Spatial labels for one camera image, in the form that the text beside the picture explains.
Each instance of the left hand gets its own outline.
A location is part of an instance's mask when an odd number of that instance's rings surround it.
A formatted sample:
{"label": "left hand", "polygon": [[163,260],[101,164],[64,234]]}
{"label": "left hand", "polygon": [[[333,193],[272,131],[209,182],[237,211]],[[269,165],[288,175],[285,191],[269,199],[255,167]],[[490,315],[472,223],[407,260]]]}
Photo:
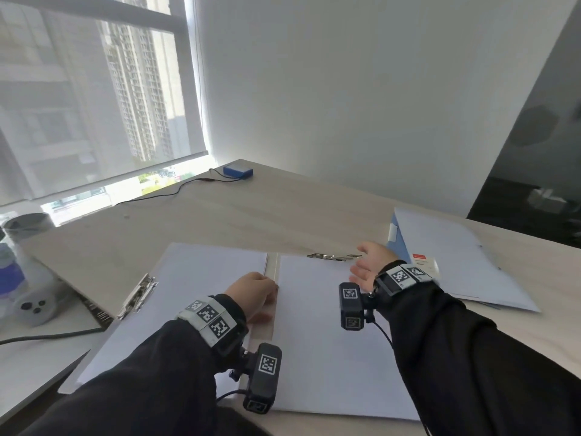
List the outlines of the left hand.
{"label": "left hand", "polygon": [[260,312],[260,309],[266,303],[274,303],[277,289],[278,284],[274,280],[260,272],[250,272],[232,283],[225,294],[241,307],[248,323],[269,322],[272,315]]}

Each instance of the hand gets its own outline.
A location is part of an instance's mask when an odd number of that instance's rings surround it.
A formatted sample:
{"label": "hand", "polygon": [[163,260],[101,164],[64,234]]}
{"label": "hand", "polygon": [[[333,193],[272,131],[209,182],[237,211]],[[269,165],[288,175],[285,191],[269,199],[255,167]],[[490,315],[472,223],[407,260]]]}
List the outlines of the hand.
{"label": "hand", "polygon": [[277,289],[278,284],[274,280],[259,272],[250,272],[232,283],[225,294],[241,307],[248,323],[269,322],[272,315],[259,311],[265,303],[274,303]]}
{"label": "hand", "polygon": [[365,292],[373,291],[375,277],[386,264],[399,260],[395,252],[375,242],[363,242],[358,247],[362,253],[367,254],[359,259],[351,268],[353,274],[349,281],[357,283]]}

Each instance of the metal clip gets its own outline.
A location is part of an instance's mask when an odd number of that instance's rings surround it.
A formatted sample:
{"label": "metal clip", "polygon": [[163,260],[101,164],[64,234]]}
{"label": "metal clip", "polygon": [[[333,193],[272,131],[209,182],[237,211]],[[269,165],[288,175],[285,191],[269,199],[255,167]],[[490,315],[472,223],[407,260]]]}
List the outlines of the metal clip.
{"label": "metal clip", "polygon": [[131,291],[127,300],[123,303],[123,308],[117,315],[118,320],[122,320],[131,312],[139,312],[145,303],[145,299],[157,286],[155,278],[149,274],[145,274],[140,283]]}
{"label": "metal clip", "polygon": [[309,254],[307,257],[309,257],[311,259],[336,260],[337,262],[346,262],[347,260],[360,259],[362,257],[362,255],[348,254],[345,257],[341,257],[338,255],[315,253],[315,254]]}

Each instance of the right hand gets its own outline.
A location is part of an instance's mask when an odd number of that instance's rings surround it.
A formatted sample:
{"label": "right hand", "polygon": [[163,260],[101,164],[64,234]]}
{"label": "right hand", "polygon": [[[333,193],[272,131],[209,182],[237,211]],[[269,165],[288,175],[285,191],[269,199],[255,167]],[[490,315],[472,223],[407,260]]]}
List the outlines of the right hand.
{"label": "right hand", "polygon": [[379,271],[385,265],[399,260],[399,257],[394,251],[375,242],[363,242],[357,249],[366,255],[349,269],[353,274],[349,276],[349,281],[357,283],[363,291],[371,292]]}

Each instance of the white wall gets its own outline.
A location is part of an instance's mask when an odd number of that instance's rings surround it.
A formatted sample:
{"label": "white wall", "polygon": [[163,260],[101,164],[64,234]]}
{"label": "white wall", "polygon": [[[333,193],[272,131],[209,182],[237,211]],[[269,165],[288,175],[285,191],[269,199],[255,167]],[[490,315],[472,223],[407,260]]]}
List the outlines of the white wall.
{"label": "white wall", "polygon": [[195,0],[213,154],[466,215],[575,1]]}
{"label": "white wall", "polygon": [[507,143],[491,175],[543,188],[581,202],[581,120],[573,115],[581,104],[581,3],[557,40],[524,109],[544,105],[559,117],[551,136],[539,144]]}

